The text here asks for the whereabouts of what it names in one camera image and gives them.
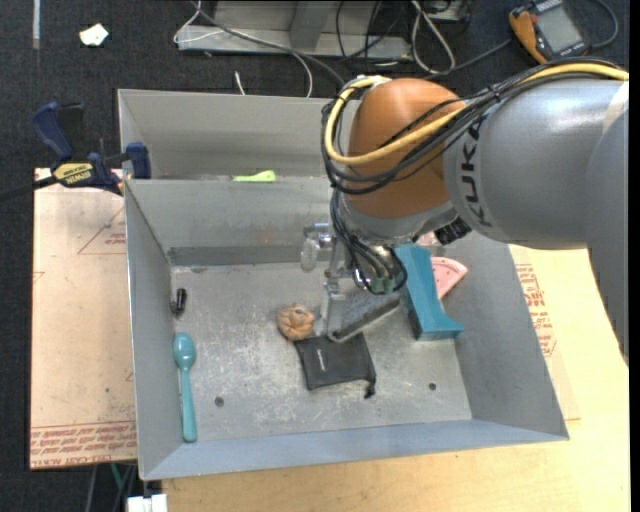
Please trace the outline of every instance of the blue block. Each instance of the blue block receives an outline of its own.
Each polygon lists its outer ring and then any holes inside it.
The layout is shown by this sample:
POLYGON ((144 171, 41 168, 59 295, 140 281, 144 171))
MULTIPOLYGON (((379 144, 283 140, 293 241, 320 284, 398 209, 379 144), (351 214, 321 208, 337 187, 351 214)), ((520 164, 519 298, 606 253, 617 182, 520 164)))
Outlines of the blue block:
POLYGON ((395 253, 407 269, 405 301, 416 339, 430 341, 458 336, 464 327, 449 318, 442 309, 429 251, 406 245, 395 249, 395 253))

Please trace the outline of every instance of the plastic spoon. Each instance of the plastic spoon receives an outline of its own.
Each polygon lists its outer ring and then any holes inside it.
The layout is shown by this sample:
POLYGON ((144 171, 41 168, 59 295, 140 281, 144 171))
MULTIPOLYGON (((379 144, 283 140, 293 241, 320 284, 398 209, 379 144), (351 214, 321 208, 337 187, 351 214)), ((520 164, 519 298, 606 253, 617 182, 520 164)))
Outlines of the plastic spoon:
POLYGON ((187 443, 193 443, 197 437, 196 414, 191 396, 189 370, 196 360, 196 346, 191 336, 184 332, 173 339, 173 359, 180 370, 180 389, 182 394, 182 437, 187 443))

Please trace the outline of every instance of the cable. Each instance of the cable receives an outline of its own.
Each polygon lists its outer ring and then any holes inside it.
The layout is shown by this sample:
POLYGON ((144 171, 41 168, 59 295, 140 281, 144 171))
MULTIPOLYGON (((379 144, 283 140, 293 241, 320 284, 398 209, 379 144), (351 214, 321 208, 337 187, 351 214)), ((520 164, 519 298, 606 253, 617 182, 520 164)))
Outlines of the cable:
POLYGON ((183 30, 184 28, 188 27, 189 25, 191 25, 194 21, 196 21, 196 19, 198 19, 198 16, 200 16, 200 12, 202 9, 202 0, 198 0, 198 5, 196 5, 196 12, 193 13, 193 16, 191 16, 191 18, 189 18, 186 23, 184 25, 182 25, 178 30, 176 30, 176 33, 173 34, 173 42, 175 44, 178 43, 190 43, 191 41, 197 41, 198 39, 204 39, 205 37, 208 37, 211 34, 207 34, 205 36, 200 36, 200 37, 196 37, 195 39, 183 39, 182 41, 178 41, 178 33, 183 30))
POLYGON ((392 248, 383 246, 382 249, 386 251, 392 260, 392 264, 388 263, 384 256, 373 248, 369 247, 360 240, 360 237, 349 232, 346 224, 342 218, 338 215, 339 193, 337 190, 333 191, 330 201, 330 214, 333 222, 334 230, 337 238, 344 245, 345 249, 351 257, 351 277, 354 283, 359 287, 368 290, 374 295, 384 295, 385 293, 397 292, 407 282, 408 274, 402 261, 396 256, 392 248), (378 280, 395 280, 396 276, 400 275, 399 282, 395 283, 393 289, 386 291, 376 291, 372 288, 371 277, 366 277, 366 272, 362 269, 362 265, 359 259, 364 259, 372 268, 375 273, 375 279, 378 280))
POLYGON ((482 59, 485 59, 489 55, 492 55, 492 54, 502 50, 503 48, 506 48, 507 46, 509 46, 509 44, 511 44, 511 41, 512 41, 511 39, 507 39, 506 41, 503 41, 499 45, 494 46, 490 50, 487 50, 486 52, 481 53, 480 55, 474 57, 471 60, 463 62, 462 64, 458 64, 457 66, 454 66, 451 69, 447 69, 445 71, 440 71, 439 73, 433 73, 433 74, 430 74, 430 75, 426 75, 425 78, 429 78, 431 80, 431 79, 434 79, 434 78, 439 78, 441 76, 446 76, 446 75, 448 75, 450 73, 453 73, 454 71, 460 71, 461 69, 464 69, 467 66, 471 66, 472 64, 475 64, 476 62, 479 62, 482 59))
POLYGON ((447 56, 449 57, 449 69, 454 68, 456 65, 456 59, 453 56, 453 52, 451 51, 451 48, 445 41, 444 37, 442 37, 442 34, 440 33, 440 31, 436 28, 436 26, 433 24, 433 21, 431 21, 427 13, 424 11, 422 6, 420 5, 420 2, 418 2, 417 0, 411 0, 411 5, 413 5, 416 11, 418 11, 416 20, 413 23, 413 29, 411 31, 411 51, 413 53, 413 60, 415 61, 415 63, 427 73, 439 73, 439 71, 429 68, 429 66, 427 66, 418 55, 418 51, 416 48, 416 37, 418 35, 418 27, 420 26, 420 19, 422 18, 427 23, 427 25, 429 25, 429 28, 431 29, 433 34, 436 36, 436 38, 440 42, 440 45, 442 46, 442 48, 444 48, 444 50, 447 52, 447 56))
POLYGON ((122 478, 122 485, 118 489, 118 494, 116 495, 116 499, 113 502, 113 508, 111 509, 111 512, 118 511, 118 507, 120 507, 121 505, 121 499, 122 499, 122 495, 124 494, 125 487, 129 489, 129 485, 131 484, 131 481, 135 478, 135 473, 136 473, 134 469, 135 467, 136 465, 130 465, 129 467, 127 467, 127 470, 124 472, 124 477, 122 478))
POLYGON ((591 48, 593 48, 594 50, 599 50, 600 48, 604 48, 605 46, 611 44, 613 42, 613 40, 618 37, 618 18, 616 17, 616 14, 613 12, 613 10, 611 9, 611 7, 609 7, 605 2, 603 2, 603 0, 591 0, 592 2, 597 3, 598 5, 600 5, 603 9, 605 9, 607 11, 607 13, 609 14, 609 16, 611 17, 611 20, 613 21, 613 32, 612 34, 605 39, 604 41, 600 42, 600 43, 593 43, 591 45, 591 48))
POLYGON ((226 32, 228 34, 231 34, 232 36, 239 37, 240 39, 244 39, 244 40, 250 41, 252 43, 261 44, 262 46, 266 46, 268 48, 274 48, 274 49, 283 51, 285 53, 289 53, 291 55, 297 55, 300 58, 306 59, 309 62, 312 62, 315 65, 317 65, 317 66, 321 67, 322 69, 324 69, 327 73, 329 73, 335 79, 335 81, 340 86, 344 85, 344 82, 345 82, 344 79, 335 70, 333 70, 330 66, 326 65, 324 62, 316 59, 315 57, 312 57, 311 55, 308 55, 306 53, 300 52, 298 50, 294 50, 293 48, 288 48, 288 47, 280 45, 280 44, 271 43, 269 41, 264 41, 262 39, 258 39, 257 37, 253 37, 253 36, 250 36, 248 34, 243 34, 241 32, 237 32, 235 30, 232 30, 232 29, 222 25, 221 23, 218 23, 211 16, 209 16, 206 12, 200 10, 198 5, 194 1, 191 1, 190 3, 196 9, 198 9, 199 12, 200 12, 200 15, 204 19, 206 19, 209 23, 211 23, 214 27, 218 27, 220 30, 223 30, 224 32, 226 32))
POLYGON ((238 86, 238 89, 240 89, 240 94, 242 94, 243 96, 246 96, 246 95, 247 95, 247 93, 246 93, 246 92, 244 92, 244 89, 243 89, 243 87, 242 87, 242 82, 240 81, 240 74, 239 74, 237 71, 235 71, 235 72, 233 73, 233 77, 234 77, 234 78, 235 78, 235 80, 236 80, 236 85, 238 86))
MULTIPOLYGON (((533 68, 532 71, 526 74, 526 78, 523 81, 535 80, 539 78, 544 78, 552 75, 561 75, 568 73, 587 73, 587 74, 595 74, 597 76, 606 76, 609 78, 617 79, 617 80, 628 80, 629 74, 624 70, 620 70, 619 68, 603 65, 601 61, 595 62, 593 60, 584 59, 583 61, 567 61, 560 60, 554 61, 552 63, 547 63, 536 68, 533 68)), ((373 85, 378 85, 380 83, 384 83, 389 79, 384 77, 365 77, 362 78, 355 83, 352 83, 349 87, 343 88, 342 92, 339 94, 338 98, 333 102, 332 108, 330 109, 326 129, 324 132, 324 145, 326 149, 327 156, 336 162, 345 165, 361 165, 365 164, 379 158, 385 157, 394 151, 397 151, 408 144, 413 144, 415 142, 420 141, 425 137, 429 137, 433 135, 437 130, 444 127, 447 123, 449 123, 461 110, 469 109, 469 106, 461 107, 460 109, 454 110, 442 116, 441 118, 428 123, 417 130, 408 133, 407 135, 401 137, 393 141, 392 143, 378 148, 374 151, 366 153, 364 155, 354 156, 354 157, 346 157, 344 155, 338 154, 333 147, 333 134, 335 128, 335 122, 340 112, 344 109, 349 97, 356 89, 361 88, 370 88, 373 85)), ((507 80, 503 83, 502 87, 509 86, 510 82, 507 80)))
MULTIPOLYGON (((414 143, 412 151, 405 155, 401 162, 383 172, 369 176, 352 175, 345 173, 335 166, 335 164, 328 156, 326 150, 327 148, 323 147, 322 156, 324 158, 327 176, 331 182, 332 187, 336 188, 342 193, 349 195, 362 195, 375 192, 376 190, 379 190, 380 188, 388 185, 389 183, 392 183, 393 181, 399 181, 408 177, 407 175, 405 175, 399 178, 398 175, 403 170, 410 168, 410 166, 420 165, 420 167, 413 169, 410 175, 420 171, 421 168, 423 168, 431 160, 438 156, 437 154, 434 156, 434 151, 437 151, 439 154, 448 149, 455 142, 455 138, 459 137, 464 132, 464 130, 468 128, 468 126, 477 121, 477 119, 480 116, 484 115, 484 113, 493 105, 549 81, 574 77, 585 78, 593 76, 599 76, 601 78, 615 78, 620 80, 628 79, 628 73, 626 71, 619 68, 615 64, 603 61, 602 59, 584 57, 566 58, 562 62, 554 61, 552 63, 546 63, 538 66, 537 68, 533 68, 532 70, 527 70, 519 73, 507 80, 504 80, 499 84, 488 87, 480 93, 468 97, 467 100, 472 101, 469 101, 469 103, 462 109, 454 111, 454 116, 449 123, 438 128, 438 130, 431 136, 425 137, 424 139, 417 141, 417 143, 414 143), (446 146, 444 147, 444 149, 442 149, 441 145, 445 142, 446 146), (430 156, 430 160, 424 163, 423 160, 428 155, 430 156), (365 188, 353 188, 345 186, 345 181, 369 183, 370 185, 365 188)), ((359 85, 358 82, 361 82, 362 80, 363 79, 354 80, 350 84, 351 88, 356 89, 359 85)), ((326 125, 328 112, 340 99, 341 98, 338 97, 336 100, 334 100, 334 102, 332 102, 332 104, 327 105, 326 108, 323 109, 322 131, 325 135, 325 138, 328 134, 326 125)), ((434 107, 432 111, 437 111, 438 107, 440 106, 442 106, 442 104, 434 107)), ((395 142, 402 141, 406 138, 407 136, 405 135, 395 142)))
MULTIPOLYGON (((366 63, 369 63, 370 61, 372 61, 373 59, 369 57, 369 50, 371 48, 373 48, 374 46, 376 46, 378 43, 380 43, 381 41, 384 40, 384 38, 391 32, 391 30, 398 24, 398 22, 401 19, 401 14, 402 11, 398 10, 398 14, 396 15, 395 19, 393 20, 393 23, 391 23, 391 25, 389 25, 389 27, 386 29, 385 33, 381 36, 376 37, 373 41, 369 42, 369 37, 371 36, 371 30, 373 28, 373 21, 375 19, 375 16, 377 15, 377 11, 379 10, 380 5, 382 4, 382 2, 376 2, 376 4, 374 5, 372 11, 371 11, 371 16, 369 17, 369 24, 367 26, 367 32, 365 34, 365 45, 360 48, 359 50, 353 52, 350 55, 346 55, 345 54, 345 50, 344 50, 344 46, 342 44, 342 35, 340 32, 340 25, 338 23, 339 20, 339 16, 340 16, 340 11, 342 9, 342 5, 344 4, 344 2, 341 2, 340 5, 338 6, 338 9, 336 11, 336 36, 338 38, 338 44, 340 45, 340 50, 341 53, 343 55, 342 60, 344 61, 349 61, 352 60, 356 57, 358 57, 359 55, 362 55, 364 53, 364 60, 366 61, 366 63)), ((407 55, 398 55, 395 58, 407 58, 407 55)), ((386 62, 382 62, 382 63, 377 63, 374 62, 373 64, 376 66, 384 66, 384 65, 395 65, 398 62, 393 62, 393 63, 386 63, 386 62)))
POLYGON ((93 506, 93 492, 96 488, 96 476, 98 474, 98 465, 95 464, 93 466, 93 471, 91 472, 91 480, 89 482, 89 492, 87 493, 87 504, 84 507, 84 512, 90 512, 93 506))
POLYGON ((311 70, 309 69, 309 66, 307 66, 307 63, 304 61, 304 59, 302 57, 300 57, 300 55, 297 55, 295 53, 292 53, 291 55, 293 55, 296 59, 298 59, 298 61, 300 62, 300 64, 302 64, 302 66, 304 67, 305 71, 307 72, 307 77, 309 77, 309 90, 307 91, 307 98, 310 98, 311 95, 313 94, 313 73, 311 73, 311 70))

